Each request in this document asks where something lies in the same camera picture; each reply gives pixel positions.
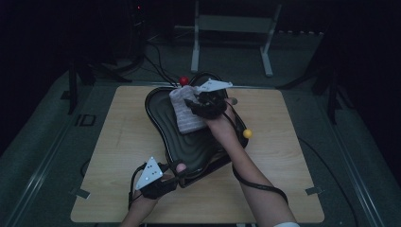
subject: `wooden table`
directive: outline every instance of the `wooden table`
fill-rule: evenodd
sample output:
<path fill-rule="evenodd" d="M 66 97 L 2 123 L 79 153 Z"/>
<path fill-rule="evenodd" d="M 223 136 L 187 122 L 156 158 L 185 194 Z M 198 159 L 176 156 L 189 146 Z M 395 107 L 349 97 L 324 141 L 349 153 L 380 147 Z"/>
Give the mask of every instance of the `wooden table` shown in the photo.
<path fill-rule="evenodd" d="M 150 156 L 165 163 L 162 138 L 145 111 L 149 86 L 121 86 L 99 135 L 81 189 L 71 213 L 75 222 L 120 222 L 127 214 L 131 175 Z M 279 91 L 228 89 L 238 99 L 235 110 L 253 131 L 247 152 L 276 186 L 288 195 L 299 222 L 322 222 L 323 210 L 313 187 L 304 155 Z M 162 197 L 146 223 L 253 223 L 231 165 L 187 188 Z"/>

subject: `dark background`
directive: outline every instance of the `dark background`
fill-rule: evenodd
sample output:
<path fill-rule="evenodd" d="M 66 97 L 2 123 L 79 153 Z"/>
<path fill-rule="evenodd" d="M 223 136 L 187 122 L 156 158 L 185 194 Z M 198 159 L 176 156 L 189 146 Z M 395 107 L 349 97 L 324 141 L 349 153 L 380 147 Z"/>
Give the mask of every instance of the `dark background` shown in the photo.
<path fill-rule="evenodd" d="M 204 1 L 211 13 L 264 15 L 248 5 L 265 1 Z M 194 2 L 6 0 L 0 4 L 1 146 L 0 152 L 25 125 L 48 88 L 76 56 L 113 62 L 140 49 L 128 49 L 125 32 L 136 20 L 172 38 L 174 25 L 193 25 Z M 400 6 L 391 1 L 287 1 L 277 30 L 324 32 L 313 59 L 315 67 L 331 65 L 351 97 L 389 167 L 400 165 L 401 40 Z"/>

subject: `cloth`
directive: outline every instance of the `cloth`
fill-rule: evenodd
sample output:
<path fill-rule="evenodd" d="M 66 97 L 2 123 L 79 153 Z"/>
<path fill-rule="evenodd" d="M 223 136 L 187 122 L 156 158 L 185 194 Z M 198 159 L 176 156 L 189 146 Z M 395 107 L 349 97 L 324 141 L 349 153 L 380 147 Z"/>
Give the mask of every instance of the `cloth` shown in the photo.
<path fill-rule="evenodd" d="M 278 225 L 274 225 L 274 227 L 300 227 L 300 225 L 294 222 L 285 222 Z"/>
<path fill-rule="evenodd" d="M 195 98 L 196 88 L 185 85 L 182 88 L 174 89 L 169 96 L 171 104 L 174 107 L 174 112 L 177 116 L 177 125 L 180 133 L 190 133 L 206 127 L 203 119 L 194 115 L 190 108 L 185 105 L 184 99 L 189 99 L 195 103 L 199 103 Z"/>

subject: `orange ball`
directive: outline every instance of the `orange ball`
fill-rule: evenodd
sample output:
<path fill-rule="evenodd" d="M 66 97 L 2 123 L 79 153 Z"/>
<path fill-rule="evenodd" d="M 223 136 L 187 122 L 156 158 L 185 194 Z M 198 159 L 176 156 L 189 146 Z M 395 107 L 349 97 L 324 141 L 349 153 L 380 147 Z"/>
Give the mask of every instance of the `orange ball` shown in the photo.
<path fill-rule="evenodd" d="M 249 139 L 252 137 L 252 131 L 244 130 L 244 132 L 242 132 L 242 135 L 244 135 L 245 138 Z"/>

